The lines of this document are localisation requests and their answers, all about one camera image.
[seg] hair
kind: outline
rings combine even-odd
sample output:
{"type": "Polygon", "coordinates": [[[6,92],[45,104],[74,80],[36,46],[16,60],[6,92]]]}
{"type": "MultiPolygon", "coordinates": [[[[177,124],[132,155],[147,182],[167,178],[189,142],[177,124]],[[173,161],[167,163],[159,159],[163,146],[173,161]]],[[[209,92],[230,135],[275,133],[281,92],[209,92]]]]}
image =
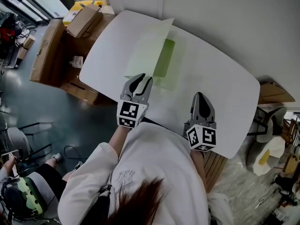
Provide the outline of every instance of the hair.
{"type": "Polygon", "coordinates": [[[160,195],[162,184],[163,179],[144,180],[132,195],[122,187],[119,207],[108,217],[105,225],[151,225],[163,200],[163,195],[160,195]]]}

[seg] tabletop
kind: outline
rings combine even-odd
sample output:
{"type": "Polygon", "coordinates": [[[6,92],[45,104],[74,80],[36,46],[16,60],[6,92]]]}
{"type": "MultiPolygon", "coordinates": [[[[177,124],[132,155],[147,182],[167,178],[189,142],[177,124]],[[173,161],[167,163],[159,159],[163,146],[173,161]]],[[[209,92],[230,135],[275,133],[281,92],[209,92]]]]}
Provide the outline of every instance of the tabletop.
{"type": "MultiPolygon", "coordinates": [[[[122,11],[100,34],[80,72],[80,80],[118,101],[124,73],[140,34],[160,20],[122,11]]],[[[259,97],[259,82],[237,62],[204,40],[172,26],[175,41],[164,78],[154,78],[146,117],[182,135],[196,92],[215,108],[217,146],[212,150],[232,158],[251,126],[259,97]]]]}

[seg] gray floor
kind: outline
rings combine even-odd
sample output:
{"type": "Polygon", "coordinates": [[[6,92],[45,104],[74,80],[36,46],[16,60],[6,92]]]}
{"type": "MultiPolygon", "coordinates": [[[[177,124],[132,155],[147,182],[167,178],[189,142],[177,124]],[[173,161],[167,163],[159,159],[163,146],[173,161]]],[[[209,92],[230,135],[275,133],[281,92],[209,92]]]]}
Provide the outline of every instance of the gray floor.
{"type": "MultiPolygon", "coordinates": [[[[91,106],[67,94],[65,91],[29,81],[31,69],[46,27],[39,27],[36,41],[29,49],[25,59],[16,70],[5,69],[0,82],[2,106],[0,127],[24,126],[34,122],[41,125],[28,128],[27,133],[34,150],[52,143],[50,154],[60,152],[64,147],[75,146],[83,158],[94,150],[100,142],[107,142],[116,128],[116,107],[91,106]]],[[[256,225],[277,205],[279,196],[270,198],[255,210],[258,199],[268,192],[269,184],[276,171],[257,177],[244,167],[245,151],[251,143],[247,138],[238,154],[228,161],[221,174],[215,191],[225,193],[230,198],[235,224],[256,225]]],[[[77,157],[74,150],[68,156],[77,157]]],[[[71,171],[77,160],[65,158],[60,172],[71,171]]]]}
{"type": "MultiPolygon", "coordinates": [[[[0,128],[4,119],[8,127],[20,127],[35,122],[42,124],[25,129],[35,133],[28,137],[33,150],[52,143],[50,154],[60,152],[64,147],[75,146],[83,158],[100,142],[107,142],[116,129],[116,107],[91,106],[65,91],[30,82],[35,54],[46,26],[38,27],[34,34],[36,41],[28,50],[18,69],[3,69],[0,89],[2,97],[0,128]]],[[[67,150],[69,157],[77,157],[74,150],[67,150]]],[[[78,161],[64,159],[59,171],[64,174],[73,169],[78,161]]]]}

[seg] white shirt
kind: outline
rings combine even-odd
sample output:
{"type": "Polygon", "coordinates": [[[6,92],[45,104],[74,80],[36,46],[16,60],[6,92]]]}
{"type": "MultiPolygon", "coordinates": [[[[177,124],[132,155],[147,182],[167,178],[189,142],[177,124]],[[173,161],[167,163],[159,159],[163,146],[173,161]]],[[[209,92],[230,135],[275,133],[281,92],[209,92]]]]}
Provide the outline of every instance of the white shirt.
{"type": "Polygon", "coordinates": [[[121,185],[134,192],[144,179],[156,177],[164,179],[162,192],[166,196],[153,224],[210,224],[207,195],[190,157],[188,141],[145,122],[128,134],[120,161],[115,150],[103,142],[71,175],[60,199],[59,218],[63,225],[80,224],[94,204],[95,194],[107,183],[116,192],[110,196],[111,213],[118,207],[121,185]]]}

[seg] headset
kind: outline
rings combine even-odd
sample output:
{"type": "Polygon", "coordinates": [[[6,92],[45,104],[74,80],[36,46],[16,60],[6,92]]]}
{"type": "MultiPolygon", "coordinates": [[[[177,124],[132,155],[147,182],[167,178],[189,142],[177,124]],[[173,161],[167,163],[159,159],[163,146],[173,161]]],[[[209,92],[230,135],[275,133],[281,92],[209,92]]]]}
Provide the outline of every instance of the headset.
{"type": "Polygon", "coordinates": [[[48,207],[29,177],[15,179],[9,177],[2,185],[0,199],[8,210],[7,217],[10,221],[12,216],[21,221],[38,219],[48,207]]]}

